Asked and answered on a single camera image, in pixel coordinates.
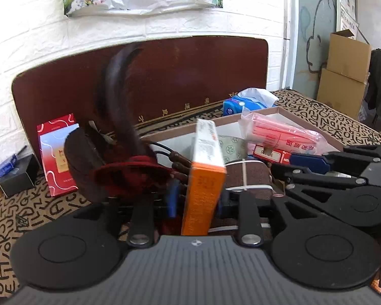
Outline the letter-patterned brown tablecloth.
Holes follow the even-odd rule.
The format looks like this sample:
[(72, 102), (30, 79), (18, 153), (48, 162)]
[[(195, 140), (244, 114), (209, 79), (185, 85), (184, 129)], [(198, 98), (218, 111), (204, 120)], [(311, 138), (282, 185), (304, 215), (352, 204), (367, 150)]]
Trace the letter-patterned brown tablecloth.
[[(381, 145), (381, 133), (329, 106), (291, 89), (276, 91), (277, 106), (315, 126), (343, 145)], [(0, 197), (0, 301), (19, 283), (10, 265), (15, 241), (27, 231), (70, 214), (89, 204), (80, 193), (52, 197), (43, 174), (34, 188), (10, 198)]]

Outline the pink packaged sticks bag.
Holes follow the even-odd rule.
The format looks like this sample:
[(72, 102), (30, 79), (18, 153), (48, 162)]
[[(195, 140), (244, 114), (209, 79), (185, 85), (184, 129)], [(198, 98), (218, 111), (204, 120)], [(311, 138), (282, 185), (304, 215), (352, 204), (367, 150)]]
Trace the pink packaged sticks bag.
[(250, 143), (290, 153), (321, 155), (328, 141), (317, 131), (299, 128), (273, 118), (244, 110), (238, 120), (244, 139)]

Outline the blue tissue pack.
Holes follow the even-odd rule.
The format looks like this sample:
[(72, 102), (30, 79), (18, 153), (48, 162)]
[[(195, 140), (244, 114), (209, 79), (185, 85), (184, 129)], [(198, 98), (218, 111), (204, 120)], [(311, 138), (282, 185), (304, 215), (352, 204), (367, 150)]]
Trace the blue tissue pack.
[(250, 111), (272, 108), (278, 100), (267, 89), (247, 88), (223, 102), (223, 116), (242, 113), (243, 108)]

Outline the brown sandpaper roll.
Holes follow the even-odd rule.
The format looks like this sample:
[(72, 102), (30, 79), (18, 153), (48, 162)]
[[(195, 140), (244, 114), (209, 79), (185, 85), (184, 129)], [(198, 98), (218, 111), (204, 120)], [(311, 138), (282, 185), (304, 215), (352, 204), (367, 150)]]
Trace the brown sandpaper roll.
[(242, 159), (226, 164), (225, 189), (235, 193), (249, 191), (257, 199), (270, 200), (274, 189), (268, 167), (259, 160)]

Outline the green patterned tape roll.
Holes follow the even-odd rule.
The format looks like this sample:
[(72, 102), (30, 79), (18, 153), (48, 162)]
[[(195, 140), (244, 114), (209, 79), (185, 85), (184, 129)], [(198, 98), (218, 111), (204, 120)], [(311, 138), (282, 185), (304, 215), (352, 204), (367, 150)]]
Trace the green patterned tape roll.
[(247, 158), (247, 146), (244, 139), (234, 136), (218, 136), (219, 145), (225, 164)]

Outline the red white label box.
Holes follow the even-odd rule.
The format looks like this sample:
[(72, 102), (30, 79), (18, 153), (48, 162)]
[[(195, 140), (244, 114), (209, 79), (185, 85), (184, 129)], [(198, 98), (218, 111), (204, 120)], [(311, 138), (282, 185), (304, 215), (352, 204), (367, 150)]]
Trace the red white label box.
[(290, 164), (291, 153), (280, 149), (271, 149), (256, 145), (252, 155), (255, 158), (265, 160), (270, 163)]

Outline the red white gift box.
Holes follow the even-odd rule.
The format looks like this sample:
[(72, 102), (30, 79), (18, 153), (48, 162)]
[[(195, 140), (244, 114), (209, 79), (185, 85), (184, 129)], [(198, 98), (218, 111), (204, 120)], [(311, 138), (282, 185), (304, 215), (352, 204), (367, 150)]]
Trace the red white gift box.
[(78, 127), (73, 114), (37, 126), (42, 166), (51, 197), (77, 190), (65, 156), (65, 140)]

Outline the orange white medicine box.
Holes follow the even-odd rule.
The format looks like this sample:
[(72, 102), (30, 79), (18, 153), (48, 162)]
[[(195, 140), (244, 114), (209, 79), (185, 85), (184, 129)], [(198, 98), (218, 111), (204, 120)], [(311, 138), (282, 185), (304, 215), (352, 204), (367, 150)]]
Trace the orange white medicine box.
[(182, 235), (208, 234), (226, 177), (215, 123), (199, 119), (193, 144)]

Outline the lower cardboard box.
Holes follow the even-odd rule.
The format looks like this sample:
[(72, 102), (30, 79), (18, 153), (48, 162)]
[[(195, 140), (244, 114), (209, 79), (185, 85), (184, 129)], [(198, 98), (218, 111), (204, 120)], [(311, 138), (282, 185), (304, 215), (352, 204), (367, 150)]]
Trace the lower cardboard box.
[(366, 84), (323, 68), (317, 93), (318, 102), (357, 119)]

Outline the upper cardboard box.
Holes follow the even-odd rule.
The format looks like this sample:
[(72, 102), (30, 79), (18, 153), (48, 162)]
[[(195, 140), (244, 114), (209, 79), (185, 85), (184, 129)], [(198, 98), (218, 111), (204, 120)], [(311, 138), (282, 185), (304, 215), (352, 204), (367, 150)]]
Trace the upper cardboard box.
[(353, 39), (351, 30), (330, 34), (327, 69), (358, 82), (366, 82), (372, 48)]

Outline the dark brown wooden board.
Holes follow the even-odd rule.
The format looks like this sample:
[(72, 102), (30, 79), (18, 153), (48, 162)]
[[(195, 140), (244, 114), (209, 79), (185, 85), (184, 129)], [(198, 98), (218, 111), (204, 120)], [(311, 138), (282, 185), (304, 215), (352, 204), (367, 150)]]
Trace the dark brown wooden board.
[[(249, 87), (267, 84), (265, 39), (196, 36), (141, 42), (125, 82), (129, 115), (144, 126), (165, 116), (218, 103)], [(27, 138), (39, 152), (37, 127), (68, 114), (113, 127), (97, 112), (102, 73), (119, 46), (91, 50), (44, 63), (17, 75), (11, 86)]]

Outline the blue cigarette-style box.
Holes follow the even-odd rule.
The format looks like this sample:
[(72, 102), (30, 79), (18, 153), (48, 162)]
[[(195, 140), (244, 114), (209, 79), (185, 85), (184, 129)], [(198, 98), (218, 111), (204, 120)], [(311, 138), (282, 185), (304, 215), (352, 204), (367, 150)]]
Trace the blue cigarette-style box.
[(17, 156), (13, 154), (0, 164), (0, 178), (12, 171), (17, 163)]

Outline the shallow cardboard tray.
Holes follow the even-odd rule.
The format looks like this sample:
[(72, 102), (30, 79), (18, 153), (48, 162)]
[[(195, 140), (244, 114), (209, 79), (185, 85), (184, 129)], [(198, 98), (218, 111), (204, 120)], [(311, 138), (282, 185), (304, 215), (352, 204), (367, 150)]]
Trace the shallow cardboard tray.
[[(277, 122), (303, 129), (309, 129), (320, 133), (328, 142), (326, 146), (326, 152), (343, 150), (343, 144), (340, 141), (334, 139), (325, 131), (321, 131), (321, 129), (309, 124), (309, 122), (306, 122), (298, 116), (287, 112), (283, 108), (268, 108), (264, 110), (257, 110), (257, 113), (269, 116), (271, 119)], [(233, 114), (230, 116), (214, 118), (213, 122), (216, 125), (217, 135), (232, 136), (242, 139), (243, 135), (240, 124), (238, 123), (240, 117), (241, 114)], [(197, 124), (191, 123), (164, 131), (159, 131), (154, 134), (149, 134), (143, 136), (141, 139), (144, 141), (161, 143), (193, 162), (196, 132)]]

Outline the dark brown feather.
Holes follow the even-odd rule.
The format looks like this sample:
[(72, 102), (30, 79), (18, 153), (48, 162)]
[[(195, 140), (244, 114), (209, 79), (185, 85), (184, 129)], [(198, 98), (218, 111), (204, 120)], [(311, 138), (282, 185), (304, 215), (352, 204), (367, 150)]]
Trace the dark brown feather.
[(148, 156), (155, 158), (150, 145), (142, 141), (135, 130), (126, 97), (126, 76), (135, 57), (141, 52), (138, 43), (125, 45), (111, 57), (98, 86), (98, 111), (113, 125), (115, 142), (127, 157)]

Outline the black cardboard box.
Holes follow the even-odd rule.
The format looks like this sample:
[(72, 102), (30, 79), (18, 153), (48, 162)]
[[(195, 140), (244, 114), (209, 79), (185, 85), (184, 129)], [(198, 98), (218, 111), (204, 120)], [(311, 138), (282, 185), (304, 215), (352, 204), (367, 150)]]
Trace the black cardboard box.
[(0, 189), (4, 197), (12, 197), (34, 188), (39, 168), (33, 154), (21, 158), (8, 174), (0, 178)]

